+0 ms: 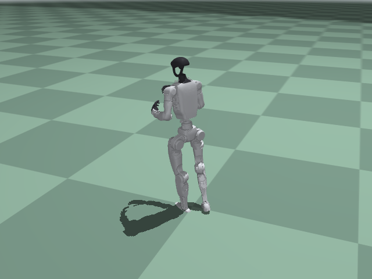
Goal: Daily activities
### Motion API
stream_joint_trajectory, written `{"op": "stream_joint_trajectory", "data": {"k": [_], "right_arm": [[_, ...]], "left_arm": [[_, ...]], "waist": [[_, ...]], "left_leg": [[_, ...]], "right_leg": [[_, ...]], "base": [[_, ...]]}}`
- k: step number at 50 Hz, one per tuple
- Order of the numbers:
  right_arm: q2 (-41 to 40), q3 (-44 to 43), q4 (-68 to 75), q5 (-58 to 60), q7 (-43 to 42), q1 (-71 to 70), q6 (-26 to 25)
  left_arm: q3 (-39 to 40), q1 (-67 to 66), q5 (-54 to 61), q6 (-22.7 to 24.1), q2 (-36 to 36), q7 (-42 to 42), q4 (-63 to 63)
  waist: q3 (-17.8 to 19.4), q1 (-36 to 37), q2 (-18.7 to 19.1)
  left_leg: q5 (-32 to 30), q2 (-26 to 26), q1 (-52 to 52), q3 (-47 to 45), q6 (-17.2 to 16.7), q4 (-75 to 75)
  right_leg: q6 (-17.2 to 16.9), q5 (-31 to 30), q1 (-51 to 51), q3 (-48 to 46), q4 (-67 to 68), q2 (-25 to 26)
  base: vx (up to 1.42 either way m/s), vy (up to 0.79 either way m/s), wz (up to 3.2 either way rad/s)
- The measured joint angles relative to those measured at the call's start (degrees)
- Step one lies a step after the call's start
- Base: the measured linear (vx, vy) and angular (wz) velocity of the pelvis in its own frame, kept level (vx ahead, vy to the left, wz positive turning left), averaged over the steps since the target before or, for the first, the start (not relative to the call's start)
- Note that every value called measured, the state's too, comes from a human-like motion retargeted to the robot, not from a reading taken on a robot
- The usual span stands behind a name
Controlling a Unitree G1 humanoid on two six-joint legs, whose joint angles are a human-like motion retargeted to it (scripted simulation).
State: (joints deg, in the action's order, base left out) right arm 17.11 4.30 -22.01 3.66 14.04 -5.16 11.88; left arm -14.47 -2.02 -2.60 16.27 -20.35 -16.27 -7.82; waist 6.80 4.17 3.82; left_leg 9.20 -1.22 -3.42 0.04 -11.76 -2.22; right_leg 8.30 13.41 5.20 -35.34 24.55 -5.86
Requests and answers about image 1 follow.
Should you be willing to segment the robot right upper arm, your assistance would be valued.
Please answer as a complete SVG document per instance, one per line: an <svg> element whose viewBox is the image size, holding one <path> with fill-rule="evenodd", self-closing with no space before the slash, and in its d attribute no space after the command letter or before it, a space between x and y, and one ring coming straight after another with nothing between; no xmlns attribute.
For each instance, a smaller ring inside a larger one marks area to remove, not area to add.
<svg viewBox="0 0 372 279"><path fill-rule="evenodd" d="M202 93L202 83L200 81L196 81L196 86L197 86L197 94L198 94L198 109L201 109L204 107L205 103L203 100L203 93Z"/></svg>

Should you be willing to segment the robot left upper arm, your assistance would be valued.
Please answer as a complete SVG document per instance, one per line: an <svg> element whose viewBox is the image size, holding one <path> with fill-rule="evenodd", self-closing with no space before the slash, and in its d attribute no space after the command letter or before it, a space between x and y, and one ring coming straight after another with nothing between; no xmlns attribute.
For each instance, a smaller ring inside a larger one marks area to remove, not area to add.
<svg viewBox="0 0 372 279"><path fill-rule="evenodd" d="M176 85L169 86L164 89L164 113L165 117L163 120L169 121L172 119L171 109L173 106L173 97L176 95Z"/></svg>

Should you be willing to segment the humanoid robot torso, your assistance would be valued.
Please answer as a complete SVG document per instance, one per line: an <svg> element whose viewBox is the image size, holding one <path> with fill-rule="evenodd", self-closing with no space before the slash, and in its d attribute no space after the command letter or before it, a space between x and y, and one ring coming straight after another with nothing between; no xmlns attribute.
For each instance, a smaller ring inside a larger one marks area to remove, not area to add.
<svg viewBox="0 0 372 279"><path fill-rule="evenodd" d="M190 80L190 77L188 78ZM197 137L196 126L192 125L189 119L196 117L198 110L197 86L194 80L188 83L178 83L175 80L176 95L173 97L173 111L177 119L181 119L181 127L178 133L183 135L184 143L190 142ZM171 86L172 86L171 85Z"/></svg>

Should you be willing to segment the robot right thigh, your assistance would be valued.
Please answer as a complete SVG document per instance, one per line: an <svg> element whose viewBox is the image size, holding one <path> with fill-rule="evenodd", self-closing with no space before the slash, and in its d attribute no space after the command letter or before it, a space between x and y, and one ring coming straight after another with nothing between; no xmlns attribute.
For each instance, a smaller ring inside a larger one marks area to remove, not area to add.
<svg viewBox="0 0 372 279"><path fill-rule="evenodd" d="M191 147L193 147L194 157L195 157L195 172L198 174L203 174L203 139L205 137L205 132L199 128L197 129L197 137L190 141Z"/></svg>

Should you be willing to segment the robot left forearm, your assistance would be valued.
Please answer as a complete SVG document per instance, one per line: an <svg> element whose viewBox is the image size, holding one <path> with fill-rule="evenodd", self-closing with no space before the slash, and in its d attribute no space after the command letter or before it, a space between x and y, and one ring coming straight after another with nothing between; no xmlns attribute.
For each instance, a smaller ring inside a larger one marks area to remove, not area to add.
<svg viewBox="0 0 372 279"><path fill-rule="evenodd" d="M165 113L164 112L160 112L159 110L155 110L154 108L152 109L152 115L154 116L154 118L157 118L159 119L160 121L162 121L165 117Z"/></svg>

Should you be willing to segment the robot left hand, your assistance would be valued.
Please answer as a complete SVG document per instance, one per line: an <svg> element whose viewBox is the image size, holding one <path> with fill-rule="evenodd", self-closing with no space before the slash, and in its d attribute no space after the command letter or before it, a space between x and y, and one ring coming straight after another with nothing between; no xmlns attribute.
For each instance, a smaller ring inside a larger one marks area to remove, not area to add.
<svg viewBox="0 0 372 279"><path fill-rule="evenodd" d="M159 101L156 101L156 102L153 104L152 109L154 108L155 110L158 110L157 106L159 106L159 105L157 105L157 103L159 103ZM151 109L151 111L152 111L152 109Z"/></svg>

